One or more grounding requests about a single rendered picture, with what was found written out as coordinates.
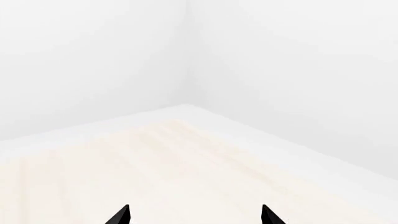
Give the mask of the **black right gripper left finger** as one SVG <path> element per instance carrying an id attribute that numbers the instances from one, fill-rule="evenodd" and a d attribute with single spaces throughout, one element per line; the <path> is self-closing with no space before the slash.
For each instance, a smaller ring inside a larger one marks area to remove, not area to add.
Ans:
<path id="1" fill-rule="evenodd" d="M 114 214 L 105 224 L 130 224 L 131 214 L 129 205 L 125 205 Z"/>

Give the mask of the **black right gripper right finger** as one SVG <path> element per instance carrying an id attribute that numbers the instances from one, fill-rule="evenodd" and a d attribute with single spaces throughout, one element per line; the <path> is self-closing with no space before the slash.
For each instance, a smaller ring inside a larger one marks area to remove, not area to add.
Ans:
<path id="1" fill-rule="evenodd" d="M 262 205 L 261 221 L 262 224 L 286 224 L 267 205 Z"/>

